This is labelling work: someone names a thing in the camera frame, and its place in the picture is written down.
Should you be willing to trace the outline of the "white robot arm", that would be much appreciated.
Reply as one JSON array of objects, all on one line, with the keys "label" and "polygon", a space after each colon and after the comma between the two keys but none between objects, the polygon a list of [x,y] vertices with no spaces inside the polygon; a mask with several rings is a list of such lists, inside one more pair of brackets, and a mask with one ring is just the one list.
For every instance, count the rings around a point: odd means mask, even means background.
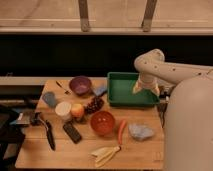
[{"label": "white robot arm", "polygon": [[171,63],[153,49],[138,56],[133,91],[175,86],[165,112],[163,171],[213,171],[213,66]]}]

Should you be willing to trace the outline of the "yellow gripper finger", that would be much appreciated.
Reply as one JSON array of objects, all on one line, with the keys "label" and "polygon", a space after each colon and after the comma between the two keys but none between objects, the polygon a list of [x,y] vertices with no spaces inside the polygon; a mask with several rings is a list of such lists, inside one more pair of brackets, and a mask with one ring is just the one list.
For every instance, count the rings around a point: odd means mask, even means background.
[{"label": "yellow gripper finger", "polygon": [[134,85],[134,87],[133,87],[132,92],[133,92],[133,94],[136,94],[136,93],[138,93],[138,92],[140,92],[140,91],[141,91],[141,85],[140,85],[139,83],[136,83],[136,84]]},{"label": "yellow gripper finger", "polygon": [[159,89],[158,87],[155,87],[155,88],[154,88],[154,94],[155,94],[156,96],[160,96],[160,89]]}]

